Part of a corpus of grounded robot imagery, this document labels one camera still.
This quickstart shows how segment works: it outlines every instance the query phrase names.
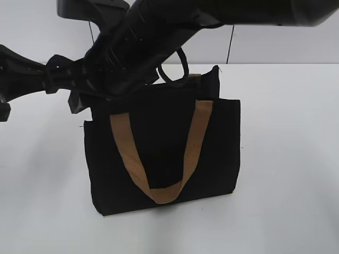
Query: black fabric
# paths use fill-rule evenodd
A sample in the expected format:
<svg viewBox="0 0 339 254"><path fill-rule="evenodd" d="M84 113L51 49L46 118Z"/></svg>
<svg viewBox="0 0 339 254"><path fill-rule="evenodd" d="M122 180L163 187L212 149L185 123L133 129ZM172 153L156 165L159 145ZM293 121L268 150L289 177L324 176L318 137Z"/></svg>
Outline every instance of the black fabric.
<svg viewBox="0 0 339 254"><path fill-rule="evenodd" d="M92 200L98 212L106 216L163 206L132 182L114 141L110 114L130 113L150 188L165 188L182 180L197 94L197 89L144 93L128 103L108 105L109 114L96 114L93 122L85 122L86 159ZM240 166L240 101L210 99L214 101L213 112L198 166L171 204L230 194L235 189Z"/></svg>

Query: bag strap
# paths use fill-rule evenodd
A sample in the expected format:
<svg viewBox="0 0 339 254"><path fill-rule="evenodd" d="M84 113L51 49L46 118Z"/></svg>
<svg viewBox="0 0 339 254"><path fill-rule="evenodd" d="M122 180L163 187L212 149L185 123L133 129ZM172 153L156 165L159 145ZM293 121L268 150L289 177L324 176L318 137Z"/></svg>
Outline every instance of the bag strap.
<svg viewBox="0 0 339 254"><path fill-rule="evenodd" d="M213 101L196 101L184 155L183 179L175 185L160 189L149 187L147 175L134 141L129 113L111 115L113 136L126 170L133 182L157 204L167 204L176 200L194 173L212 110Z"/></svg>

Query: black plastic part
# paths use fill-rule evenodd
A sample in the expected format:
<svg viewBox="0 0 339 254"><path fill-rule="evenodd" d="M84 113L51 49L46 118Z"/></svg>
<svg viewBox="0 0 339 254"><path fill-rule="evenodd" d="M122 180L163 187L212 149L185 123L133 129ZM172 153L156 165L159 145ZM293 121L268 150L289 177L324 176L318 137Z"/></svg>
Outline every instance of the black plastic part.
<svg viewBox="0 0 339 254"><path fill-rule="evenodd" d="M124 96L149 83L149 75L200 29L170 24L148 1L137 0L103 48L99 61L104 64L105 90Z"/></svg>
<svg viewBox="0 0 339 254"><path fill-rule="evenodd" d="M0 103L0 122L7 122L11 113L11 106L8 103Z"/></svg>
<svg viewBox="0 0 339 254"><path fill-rule="evenodd" d="M123 0L58 0L60 17L95 23L102 33L119 25L129 4Z"/></svg>
<svg viewBox="0 0 339 254"><path fill-rule="evenodd" d="M314 26L338 10L338 0L199 0L223 24Z"/></svg>
<svg viewBox="0 0 339 254"><path fill-rule="evenodd" d="M0 45L0 121L11 111L8 104L18 97L44 90L45 66Z"/></svg>

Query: tan handle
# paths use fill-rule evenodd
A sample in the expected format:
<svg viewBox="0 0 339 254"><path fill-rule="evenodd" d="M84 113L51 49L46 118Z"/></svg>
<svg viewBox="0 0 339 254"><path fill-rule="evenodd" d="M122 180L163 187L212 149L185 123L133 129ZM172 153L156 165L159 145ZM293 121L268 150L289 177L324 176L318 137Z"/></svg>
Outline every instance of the tan handle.
<svg viewBox="0 0 339 254"><path fill-rule="evenodd" d="M126 170L133 182L157 204L167 204L176 200L194 173L212 110L212 101L196 101L184 155L183 179L175 185L161 189L149 188L147 175L134 141L129 113L111 116L113 136Z"/></svg>

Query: white wall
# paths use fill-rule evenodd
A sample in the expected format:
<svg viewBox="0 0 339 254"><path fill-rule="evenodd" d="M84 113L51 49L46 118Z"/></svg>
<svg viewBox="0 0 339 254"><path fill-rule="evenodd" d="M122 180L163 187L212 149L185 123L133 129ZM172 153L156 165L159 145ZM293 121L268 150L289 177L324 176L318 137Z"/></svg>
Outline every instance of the white wall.
<svg viewBox="0 0 339 254"><path fill-rule="evenodd" d="M339 12L315 28L236 26L234 64L339 63Z"/></svg>

